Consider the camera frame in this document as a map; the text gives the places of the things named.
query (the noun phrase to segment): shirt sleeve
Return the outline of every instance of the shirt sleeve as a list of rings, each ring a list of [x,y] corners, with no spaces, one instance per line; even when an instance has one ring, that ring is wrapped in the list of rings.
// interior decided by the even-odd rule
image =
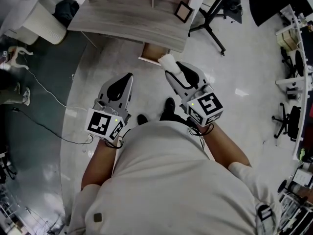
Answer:
[[[88,185],[77,194],[68,227],[68,235],[81,235],[85,233],[85,216],[90,206],[95,201],[99,189],[100,186],[98,185]]]
[[[234,162],[228,169],[249,188],[252,195],[258,201],[271,207],[276,219],[275,230],[277,230],[281,217],[281,206],[278,195],[270,190],[268,184],[266,184],[260,176],[256,175],[253,168]]]

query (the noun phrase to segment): round table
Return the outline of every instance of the round table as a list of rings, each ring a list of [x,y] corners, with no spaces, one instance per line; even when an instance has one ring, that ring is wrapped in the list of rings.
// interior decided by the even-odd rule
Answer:
[[[8,30],[17,31],[22,26],[54,45],[60,43],[67,32],[39,0],[20,0],[5,17],[0,28],[0,36]]]

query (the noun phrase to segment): shoe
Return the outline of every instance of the shoe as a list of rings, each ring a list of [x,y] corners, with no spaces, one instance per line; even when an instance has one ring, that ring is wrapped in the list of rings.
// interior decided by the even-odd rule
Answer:
[[[148,120],[143,114],[138,115],[138,117],[137,117],[138,125],[142,125],[142,124],[147,123],[147,122],[148,122]]]
[[[30,89],[28,87],[26,87],[23,97],[25,99],[23,103],[28,106],[30,104]]]
[[[18,92],[18,94],[21,94],[21,85],[20,85],[20,83],[19,83],[19,82],[17,82],[17,84],[16,84],[16,87],[15,87],[14,91],[17,91],[17,92]]]
[[[164,111],[171,111],[171,112],[175,111],[175,101],[172,97],[169,97],[168,99],[166,99]]]

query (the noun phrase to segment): drawer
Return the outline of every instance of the drawer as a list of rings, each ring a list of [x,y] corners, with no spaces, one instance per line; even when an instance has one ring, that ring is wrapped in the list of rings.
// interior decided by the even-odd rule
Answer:
[[[144,43],[143,49],[142,49],[142,54],[138,58],[141,60],[144,60],[146,62],[161,66],[161,64],[159,64],[157,60],[160,57],[169,53],[169,51],[170,50],[168,48],[165,48],[165,47]]]

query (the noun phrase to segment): white t-shirt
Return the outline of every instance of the white t-shirt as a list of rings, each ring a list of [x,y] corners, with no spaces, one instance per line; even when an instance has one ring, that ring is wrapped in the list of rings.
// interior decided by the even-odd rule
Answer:
[[[209,160],[181,123],[138,126],[122,149],[112,178],[77,195],[69,234],[252,235],[260,202],[280,217],[275,194],[251,167]]]

